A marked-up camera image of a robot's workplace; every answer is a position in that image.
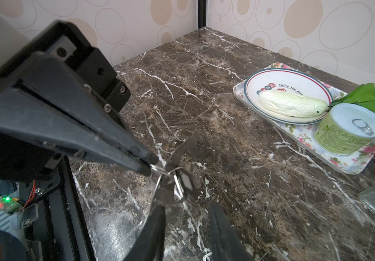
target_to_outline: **plate rim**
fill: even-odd
[[[249,102],[249,103],[250,103],[250,104],[251,104],[256,110],[258,110],[258,112],[262,113],[262,114],[265,115],[266,117],[269,117],[270,119],[273,119],[273,120],[275,120],[275,121],[283,122],[283,123],[288,123],[288,124],[294,124],[294,125],[307,125],[307,124],[314,124],[314,123],[320,122],[320,121],[325,117],[325,116],[324,116],[324,117],[322,117],[322,118],[320,118],[320,119],[317,119],[317,120],[315,120],[315,121],[311,121],[311,122],[289,122],[289,121],[287,121],[287,120],[278,119],[278,118],[276,118],[276,117],[273,117],[273,116],[271,116],[271,115],[268,115],[267,113],[265,113],[265,112],[263,112],[262,110],[260,110],[259,108],[257,108],[257,106],[255,106],[255,105],[253,104],[253,102],[251,101],[251,99],[248,97],[248,94],[247,94],[247,84],[248,84],[248,82],[250,81],[250,79],[251,79],[253,76],[255,76],[255,75],[258,74],[258,73],[261,73],[262,71],[266,71],[266,70],[280,70],[280,71],[284,70],[284,71],[292,71],[292,72],[294,72],[294,73],[298,73],[298,74],[303,74],[303,75],[305,75],[305,76],[311,78],[312,80],[316,81],[320,86],[322,86],[322,87],[324,88],[324,90],[326,91],[327,96],[329,96],[329,98],[331,99],[331,102],[334,101],[334,99],[333,99],[331,93],[329,92],[328,88],[326,88],[325,85],[323,85],[319,80],[315,79],[315,78],[312,77],[312,76],[309,76],[309,75],[307,75],[307,74],[305,74],[305,73],[302,73],[302,72],[300,72],[300,71],[298,71],[298,70],[291,70],[291,69],[286,69],[286,68],[267,68],[267,69],[259,70],[259,71],[256,71],[255,73],[252,73],[250,76],[247,77],[247,79],[246,79],[245,82],[244,82],[244,87],[243,87],[243,88],[244,88],[244,95],[245,95],[245,97],[247,98],[248,102]]]

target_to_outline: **dark brown marble surface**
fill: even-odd
[[[233,96],[233,86],[274,62],[347,92],[356,87],[208,28],[116,66],[132,92],[121,115],[162,162],[193,132],[200,135],[192,175],[203,194],[180,206],[167,229],[165,260],[202,260],[211,201],[255,260],[375,260],[375,216],[357,199],[375,185],[375,161],[359,175],[339,174]],[[286,146],[276,148],[279,142]],[[157,175],[71,163],[96,257],[123,259]]]

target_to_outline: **can lid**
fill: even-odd
[[[375,138],[375,113],[351,103],[341,103],[331,109],[335,123],[347,132],[364,138]]]

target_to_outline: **white plate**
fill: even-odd
[[[315,117],[292,117],[272,112],[261,105],[258,95],[262,91],[287,91],[325,101],[328,105],[333,98],[328,89],[318,80],[301,72],[289,69],[264,69],[252,74],[244,83],[244,93],[251,105],[265,116],[289,124],[312,124],[322,120],[328,114]]]

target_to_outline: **wallpaper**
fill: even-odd
[[[208,0],[207,26],[357,84],[375,83],[375,1]]]
[[[0,0],[28,39],[56,19],[77,25],[112,65],[197,29],[197,0]]]

